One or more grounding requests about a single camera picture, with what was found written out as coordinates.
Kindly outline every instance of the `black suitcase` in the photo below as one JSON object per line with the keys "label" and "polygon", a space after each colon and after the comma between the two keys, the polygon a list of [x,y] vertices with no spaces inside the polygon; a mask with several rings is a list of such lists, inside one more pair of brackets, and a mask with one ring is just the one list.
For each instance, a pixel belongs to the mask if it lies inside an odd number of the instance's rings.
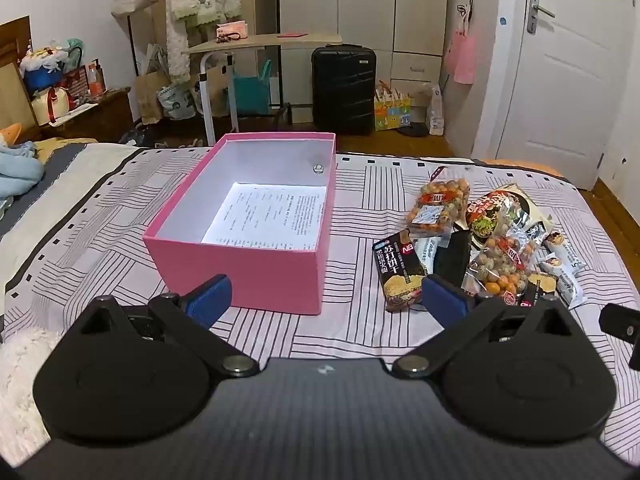
{"label": "black suitcase", "polygon": [[374,129],[376,53],[343,44],[316,48],[313,66],[314,123],[336,134],[369,134]]}

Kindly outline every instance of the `blue blanket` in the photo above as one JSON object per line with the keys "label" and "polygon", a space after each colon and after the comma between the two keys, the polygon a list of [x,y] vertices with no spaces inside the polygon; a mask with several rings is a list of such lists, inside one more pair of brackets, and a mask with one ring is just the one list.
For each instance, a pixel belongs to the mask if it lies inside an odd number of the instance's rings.
{"label": "blue blanket", "polygon": [[0,199],[22,195],[40,181],[44,165],[33,158],[35,151],[33,142],[0,146]]}

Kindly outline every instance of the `teal bag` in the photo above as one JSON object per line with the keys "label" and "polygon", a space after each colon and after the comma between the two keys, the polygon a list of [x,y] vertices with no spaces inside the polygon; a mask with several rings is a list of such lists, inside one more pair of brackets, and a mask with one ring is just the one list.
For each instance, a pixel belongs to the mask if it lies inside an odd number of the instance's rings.
{"label": "teal bag", "polygon": [[234,70],[236,105],[239,114],[268,115],[271,104],[271,59],[264,62],[258,77],[240,77]]}

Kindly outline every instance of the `orange fabric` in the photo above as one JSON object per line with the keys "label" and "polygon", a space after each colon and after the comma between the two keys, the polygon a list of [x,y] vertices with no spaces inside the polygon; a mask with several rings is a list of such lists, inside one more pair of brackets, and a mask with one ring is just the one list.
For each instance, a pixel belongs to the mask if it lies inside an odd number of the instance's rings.
{"label": "orange fabric", "polygon": [[11,147],[15,144],[15,141],[18,139],[20,134],[22,133],[22,125],[20,123],[15,123],[5,128],[4,130],[0,130],[0,135],[4,137],[6,145]]}
{"label": "orange fabric", "polygon": [[481,159],[487,164],[497,164],[498,166],[519,166],[521,168],[531,168],[532,170],[540,170],[555,176],[562,176],[552,167],[544,164],[536,164],[535,162],[526,162],[524,160],[509,160],[508,158],[483,158]]}

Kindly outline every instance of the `blue basket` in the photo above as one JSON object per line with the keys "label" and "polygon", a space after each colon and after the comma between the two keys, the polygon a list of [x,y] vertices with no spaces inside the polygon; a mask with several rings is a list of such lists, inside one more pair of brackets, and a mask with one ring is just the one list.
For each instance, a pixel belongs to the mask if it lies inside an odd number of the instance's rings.
{"label": "blue basket", "polygon": [[57,85],[62,81],[62,70],[60,64],[56,70],[49,71],[48,68],[41,66],[37,70],[27,70],[24,73],[24,85],[30,95],[35,94],[39,90],[44,90],[50,86]]}
{"label": "blue basket", "polygon": [[271,59],[264,62],[262,73],[258,77],[240,77],[234,71],[236,106],[239,114],[268,115],[271,104],[270,78]]}

